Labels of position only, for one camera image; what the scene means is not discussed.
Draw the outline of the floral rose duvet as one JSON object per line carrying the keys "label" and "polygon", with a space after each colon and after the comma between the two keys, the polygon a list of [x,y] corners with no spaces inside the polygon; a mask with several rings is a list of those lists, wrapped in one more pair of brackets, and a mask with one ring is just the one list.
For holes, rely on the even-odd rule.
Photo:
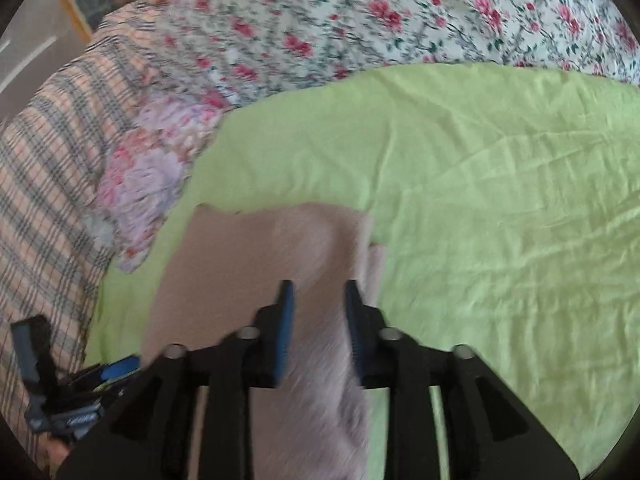
{"label": "floral rose duvet", "polygon": [[639,80],[613,0],[149,0],[160,83],[244,106],[362,70],[493,62]]}

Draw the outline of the beige knit sweater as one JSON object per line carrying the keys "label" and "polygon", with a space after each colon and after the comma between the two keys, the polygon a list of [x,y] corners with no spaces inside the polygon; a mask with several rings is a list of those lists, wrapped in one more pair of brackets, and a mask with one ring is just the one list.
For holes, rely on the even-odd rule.
{"label": "beige knit sweater", "polygon": [[249,214],[194,210],[160,280],[142,360],[168,344],[209,347],[295,288],[285,380],[252,394],[254,471],[259,479],[362,479],[369,409],[352,368],[344,287],[356,281],[375,304],[385,250],[372,219],[343,206],[308,203]]}

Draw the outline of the light green bed sheet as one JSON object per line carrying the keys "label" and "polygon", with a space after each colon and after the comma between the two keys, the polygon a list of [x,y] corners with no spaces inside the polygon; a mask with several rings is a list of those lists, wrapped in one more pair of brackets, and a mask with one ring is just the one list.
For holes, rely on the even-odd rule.
{"label": "light green bed sheet", "polygon": [[469,344],[582,474],[639,404],[639,88],[495,64],[405,65],[229,114],[149,258],[107,271],[88,363],[140,349],[192,210],[367,211],[380,304],[430,347]]}

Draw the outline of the purple pink floral cloth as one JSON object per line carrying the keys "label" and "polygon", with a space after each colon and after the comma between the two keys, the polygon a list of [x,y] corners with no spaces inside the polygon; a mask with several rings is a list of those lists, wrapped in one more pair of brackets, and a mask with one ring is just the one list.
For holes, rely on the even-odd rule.
{"label": "purple pink floral cloth", "polygon": [[85,225],[131,273],[146,259],[157,232],[181,196],[195,159],[215,139],[231,105],[219,96],[153,91],[108,152]]}

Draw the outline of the plaid checked blanket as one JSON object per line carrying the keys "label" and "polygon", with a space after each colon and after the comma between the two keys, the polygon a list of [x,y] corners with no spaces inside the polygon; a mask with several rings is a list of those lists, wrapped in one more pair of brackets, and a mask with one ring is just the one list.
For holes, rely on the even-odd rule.
{"label": "plaid checked blanket", "polygon": [[24,413],[12,323],[41,313],[53,354],[85,359],[99,284],[112,258],[85,220],[107,154],[129,129],[152,74],[157,6],[107,14],[87,50],[54,73],[1,133],[1,413],[30,458],[44,462]]}

